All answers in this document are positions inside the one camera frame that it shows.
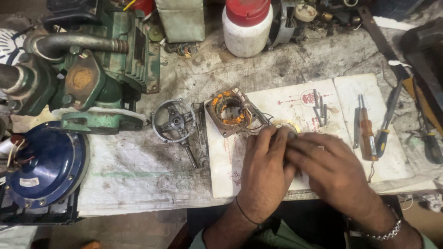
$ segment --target wrist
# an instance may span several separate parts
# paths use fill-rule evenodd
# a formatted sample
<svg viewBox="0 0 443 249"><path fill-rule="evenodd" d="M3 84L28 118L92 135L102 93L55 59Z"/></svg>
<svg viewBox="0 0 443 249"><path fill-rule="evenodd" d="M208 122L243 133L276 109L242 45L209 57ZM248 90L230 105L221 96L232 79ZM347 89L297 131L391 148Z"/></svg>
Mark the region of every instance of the wrist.
<svg viewBox="0 0 443 249"><path fill-rule="evenodd" d="M252 201L249 199L249 197L242 194L241 191L237 195L234 202L238 203L237 210L241 213L241 215L245 216L246 220L252 221L249 221L250 223L261 224L270 216L270 214L267 214L263 210L263 205L252 204Z"/></svg>
<svg viewBox="0 0 443 249"><path fill-rule="evenodd" d="M223 216L212 226L206 229L202 235L206 248L235 248L239 243L245 241L257 225L248 221L233 201Z"/></svg>
<svg viewBox="0 0 443 249"><path fill-rule="evenodd" d="M376 195L371 208L365 215L354 217L354 221L370 235L386 234L396 225L395 214L386 206L380 196Z"/></svg>

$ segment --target sticker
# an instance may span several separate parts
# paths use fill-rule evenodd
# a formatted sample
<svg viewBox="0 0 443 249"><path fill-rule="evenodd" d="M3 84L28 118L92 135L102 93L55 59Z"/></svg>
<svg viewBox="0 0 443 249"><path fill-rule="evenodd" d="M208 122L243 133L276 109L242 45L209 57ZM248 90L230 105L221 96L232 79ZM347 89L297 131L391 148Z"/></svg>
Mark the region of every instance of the sticker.
<svg viewBox="0 0 443 249"><path fill-rule="evenodd" d="M39 179L37 177L31 179L20 178L20 185L23 187L33 187L39 185Z"/></svg>

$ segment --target black thread bracelet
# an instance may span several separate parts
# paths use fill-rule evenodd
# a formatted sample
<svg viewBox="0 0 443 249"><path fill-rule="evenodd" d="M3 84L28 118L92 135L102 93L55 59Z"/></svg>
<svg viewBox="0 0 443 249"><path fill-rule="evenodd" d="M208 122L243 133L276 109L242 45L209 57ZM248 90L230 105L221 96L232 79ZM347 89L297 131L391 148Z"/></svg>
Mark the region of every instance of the black thread bracelet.
<svg viewBox="0 0 443 249"><path fill-rule="evenodd" d="M240 204L238 204L237 196L235 197L235 202L237 203L237 207L238 207L238 209L240 209L240 212L243 214L243 216L245 216L246 219L248 219L248 221L250 221L251 223L257 225L257 226L260 228L260 227L261 227L261 224L260 224L260 223L253 222L253 221L252 221L248 216L246 216L246 214L243 212L243 209L241 209Z"/></svg>

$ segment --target screwdriver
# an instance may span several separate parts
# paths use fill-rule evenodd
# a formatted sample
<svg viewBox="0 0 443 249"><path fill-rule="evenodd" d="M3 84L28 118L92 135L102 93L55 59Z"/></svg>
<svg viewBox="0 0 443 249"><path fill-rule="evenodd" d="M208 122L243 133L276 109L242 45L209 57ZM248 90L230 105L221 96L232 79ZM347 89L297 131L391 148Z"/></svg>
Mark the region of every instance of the screwdriver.
<svg viewBox="0 0 443 249"><path fill-rule="evenodd" d="M414 84L414 90L415 92L417 89L417 83L415 80L412 81ZM421 102L420 102L420 96L416 94L417 104L420 108L419 111L421 111L423 120L424 120L424 126L426 127L427 135L424 139L424 149L425 149L425 156L432 162L436 164L443 164L443 155L440 150L440 146L437 143L437 139L435 138L435 134L431 132L431 125L429 124L429 121L427 120L426 115L424 114Z"/></svg>
<svg viewBox="0 0 443 249"><path fill-rule="evenodd" d="M389 105L388 114L386 116L386 124L385 128L381 130L380 136L378 137L376 150L377 157L380 158L385 153L386 143L388 142L388 134L389 134L389 123L391 122L392 117L394 116L395 107L397 106L398 97L400 96L401 89L403 88L403 80L400 80L395 88L394 96L392 97L391 104Z"/></svg>
<svg viewBox="0 0 443 249"><path fill-rule="evenodd" d="M361 96L361 110L360 110L360 128L361 137L363 138L363 159L369 161L378 161L377 151L375 149L374 133L372 133L372 122L368 118L368 110L365 107L365 100L363 94Z"/></svg>

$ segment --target screw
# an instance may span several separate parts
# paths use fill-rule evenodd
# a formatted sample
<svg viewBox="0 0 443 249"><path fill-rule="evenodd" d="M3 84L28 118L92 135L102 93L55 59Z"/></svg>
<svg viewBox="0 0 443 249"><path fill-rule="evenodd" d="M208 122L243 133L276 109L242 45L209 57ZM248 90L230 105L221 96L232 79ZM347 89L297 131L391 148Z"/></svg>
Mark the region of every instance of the screw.
<svg viewBox="0 0 443 249"><path fill-rule="evenodd" d="M21 107L21 103L20 103L20 101L18 101L16 99L12 99L8 103L8 108L12 111L19 110L20 107Z"/></svg>
<svg viewBox="0 0 443 249"><path fill-rule="evenodd" d="M24 53L19 57L19 61L22 63L27 63L31 60L31 56L28 53Z"/></svg>
<svg viewBox="0 0 443 249"><path fill-rule="evenodd" d="M82 48L78 45L73 45L69 48L69 52L73 55L79 54L82 51Z"/></svg>
<svg viewBox="0 0 443 249"><path fill-rule="evenodd" d="M62 103L64 105L72 104L75 101L75 97L72 94L66 94L62 98Z"/></svg>

